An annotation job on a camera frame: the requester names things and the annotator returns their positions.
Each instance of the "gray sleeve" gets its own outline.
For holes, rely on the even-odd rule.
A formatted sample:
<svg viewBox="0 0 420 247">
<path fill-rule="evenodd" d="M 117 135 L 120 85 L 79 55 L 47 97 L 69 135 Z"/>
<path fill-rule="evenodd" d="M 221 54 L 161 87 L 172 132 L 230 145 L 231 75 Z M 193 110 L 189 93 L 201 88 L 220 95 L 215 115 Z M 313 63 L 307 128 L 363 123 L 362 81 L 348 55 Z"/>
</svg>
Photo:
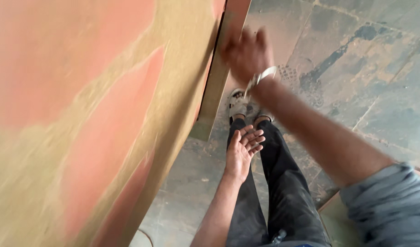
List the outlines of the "gray sleeve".
<svg viewBox="0 0 420 247">
<path fill-rule="evenodd" d="M 340 196 L 364 246 L 420 246 L 420 177 L 411 166 L 384 168 Z"/>
</svg>

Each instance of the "dirty floor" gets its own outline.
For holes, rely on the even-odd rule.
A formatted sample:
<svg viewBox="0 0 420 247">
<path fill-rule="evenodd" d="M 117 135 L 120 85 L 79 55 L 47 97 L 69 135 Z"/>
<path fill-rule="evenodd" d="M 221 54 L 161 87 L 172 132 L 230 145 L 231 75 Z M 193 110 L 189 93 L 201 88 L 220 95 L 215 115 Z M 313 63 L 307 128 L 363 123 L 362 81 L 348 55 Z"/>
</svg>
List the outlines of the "dirty floor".
<svg viewBox="0 0 420 247">
<path fill-rule="evenodd" d="M 266 26 L 279 78 L 361 138 L 420 167 L 420 0 L 252 0 L 246 24 Z M 229 80 L 208 142 L 188 138 L 140 229 L 155 247 L 188 246 L 224 171 Z M 319 207 L 338 188 L 279 127 Z M 260 157 L 251 164 L 265 218 Z"/>
</svg>

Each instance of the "hairy forearm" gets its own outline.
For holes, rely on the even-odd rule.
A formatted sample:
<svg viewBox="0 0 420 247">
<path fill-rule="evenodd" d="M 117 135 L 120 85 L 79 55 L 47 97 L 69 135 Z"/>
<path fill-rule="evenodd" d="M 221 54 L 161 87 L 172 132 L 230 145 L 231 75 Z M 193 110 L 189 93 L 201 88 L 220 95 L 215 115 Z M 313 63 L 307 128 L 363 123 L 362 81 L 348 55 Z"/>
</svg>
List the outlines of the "hairy forearm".
<svg viewBox="0 0 420 247">
<path fill-rule="evenodd" d="M 359 182 L 393 162 L 353 132 L 308 107 L 276 80 L 263 79 L 252 95 L 295 135 L 339 186 Z"/>
<path fill-rule="evenodd" d="M 241 184 L 239 180 L 228 175 L 222 177 L 191 247 L 225 246 Z"/>
</svg>

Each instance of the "hand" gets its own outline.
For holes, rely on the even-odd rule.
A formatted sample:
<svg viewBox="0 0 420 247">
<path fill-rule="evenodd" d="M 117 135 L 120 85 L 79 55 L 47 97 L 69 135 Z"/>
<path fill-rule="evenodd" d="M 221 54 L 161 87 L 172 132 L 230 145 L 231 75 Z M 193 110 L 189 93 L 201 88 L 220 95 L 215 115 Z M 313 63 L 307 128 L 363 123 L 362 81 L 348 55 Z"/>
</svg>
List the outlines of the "hand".
<svg viewBox="0 0 420 247">
<path fill-rule="evenodd" d="M 274 66 L 272 46 L 264 28 L 260 28 L 256 36 L 246 28 L 242 33 L 236 29 L 229 30 L 221 47 L 221 56 L 244 88 L 254 74 Z"/>
<path fill-rule="evenodd" d="M 264 131 L 262 130 L 246 134 L 252 128 L 252 125 L 248 125 L 240 131 L 235 131 L 227 150 L 224 175 L 237 179 L 241 183 L 245 181 L 248 175 L 251 158 L 263 149 L 262 145 L 252 147 L 265 141 L 265 137 L 262 136 Z"/>
</svg>

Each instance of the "black jeans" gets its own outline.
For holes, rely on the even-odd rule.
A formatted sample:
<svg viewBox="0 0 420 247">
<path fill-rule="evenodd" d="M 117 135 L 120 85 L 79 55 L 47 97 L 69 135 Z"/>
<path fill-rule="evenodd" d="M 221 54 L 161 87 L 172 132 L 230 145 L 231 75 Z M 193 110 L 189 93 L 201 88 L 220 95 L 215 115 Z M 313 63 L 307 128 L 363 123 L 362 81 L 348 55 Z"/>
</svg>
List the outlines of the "black jeans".
<svg viewBox="0 0 420 247">
<path fill-rule="evenodd" d="M 227 147 L 235 130 L 245 127 L 236 119 L 231 127 Z M 306 179 L 292 158 L 282 133 L 270 121 L 257 126 L 264 131 L 261 159 L 269 192 L 268 229 L 259 204 L 253 174 L 241 185 L 230 224 L 227 246 L 269 244 L 282 229 L 284 241 L 302 240 L 328 245 L 328 240 L 309 193 Z"/>
</svg>

